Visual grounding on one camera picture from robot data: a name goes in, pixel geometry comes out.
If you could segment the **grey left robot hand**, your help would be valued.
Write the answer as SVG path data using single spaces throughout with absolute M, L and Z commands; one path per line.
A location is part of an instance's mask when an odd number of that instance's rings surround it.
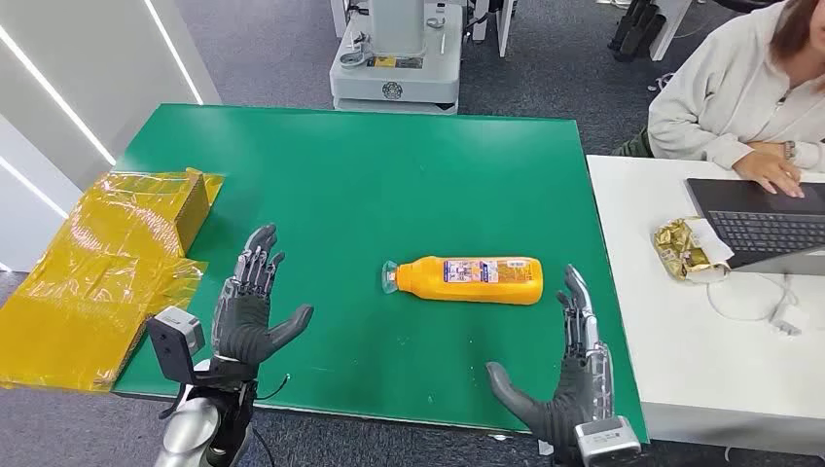
M 282 252 L 271 252 L 276 241 L 276 226 L 263 225 L 250 234 L 238 255 L 213 313 L 214 357 L 258 366 L 307 328 L 314 313 L 314 306 L 308 304 L 279 324 L 269 324 L 274 279 L 285 258 Z

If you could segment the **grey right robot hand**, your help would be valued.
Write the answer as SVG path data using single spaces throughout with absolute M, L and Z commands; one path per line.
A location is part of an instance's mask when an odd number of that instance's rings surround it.
M 598 333 L 586 281 L 565 267 L 568 293 L 556 297 L 563 313 L 564 349 L 553 398 L 539 401 L 513 386 L 497 362 L 485 364 L 495 398 L 536 438 L 556 449 L 577 445 L 575 427 L 614 415 L 612 359 Z

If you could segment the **person's hand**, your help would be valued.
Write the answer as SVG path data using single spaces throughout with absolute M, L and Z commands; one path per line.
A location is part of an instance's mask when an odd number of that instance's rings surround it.
M 733 170 L 745 180 L 759 184 L 773 195 L 804 198 L 801 172 L 792 163 L 776 155 L 752 151 L 733 164 Z

